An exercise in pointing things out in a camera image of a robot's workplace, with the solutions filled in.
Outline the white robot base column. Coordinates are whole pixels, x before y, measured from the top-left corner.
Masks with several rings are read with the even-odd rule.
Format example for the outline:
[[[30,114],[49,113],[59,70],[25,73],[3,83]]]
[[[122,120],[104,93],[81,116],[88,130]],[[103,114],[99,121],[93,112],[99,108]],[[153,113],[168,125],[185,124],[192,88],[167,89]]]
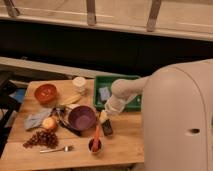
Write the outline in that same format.
[[[213,171],[213,59],[156,71],[142,115],[146,171]]]

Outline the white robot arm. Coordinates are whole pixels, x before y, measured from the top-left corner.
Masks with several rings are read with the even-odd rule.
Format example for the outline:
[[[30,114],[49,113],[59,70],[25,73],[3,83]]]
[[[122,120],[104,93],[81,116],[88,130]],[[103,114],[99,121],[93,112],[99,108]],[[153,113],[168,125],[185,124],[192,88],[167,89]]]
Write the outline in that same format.
[[[111,85],[112,95],[99,115],[100,122],[104,123],[109,115],[122,113],[126,105],[143,92],[148,79],[149,77],[146,76],[135,80],[115,80]]]

